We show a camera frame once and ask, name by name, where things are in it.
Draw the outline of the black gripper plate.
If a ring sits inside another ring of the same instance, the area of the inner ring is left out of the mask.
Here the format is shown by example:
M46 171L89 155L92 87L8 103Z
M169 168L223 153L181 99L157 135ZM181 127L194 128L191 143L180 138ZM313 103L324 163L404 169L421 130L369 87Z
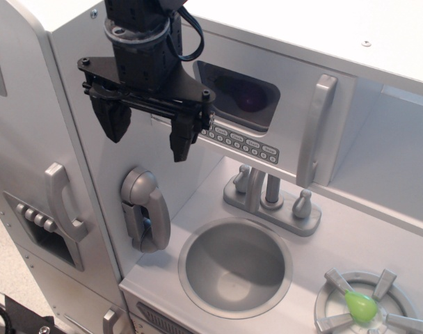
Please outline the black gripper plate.
M197 58L182 55L180 33L144 40L122 35L113 40L114 55L79 59L79 70L93 110L106 136L118 143L138 109L171 121L170 148L174 162L186 161L200 129L209 129L214 92L190 77L182 62Z

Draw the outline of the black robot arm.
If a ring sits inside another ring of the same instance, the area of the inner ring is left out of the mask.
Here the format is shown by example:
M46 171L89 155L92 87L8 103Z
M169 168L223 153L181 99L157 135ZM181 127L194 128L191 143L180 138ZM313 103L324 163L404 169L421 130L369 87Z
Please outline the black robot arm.
M136 109L167 118L176 162L186 161L198 134L214 117L215 93L191 77L205 39L183 1L106 1L104 32L112 57L84 57L85 94L106 136L117 143Z

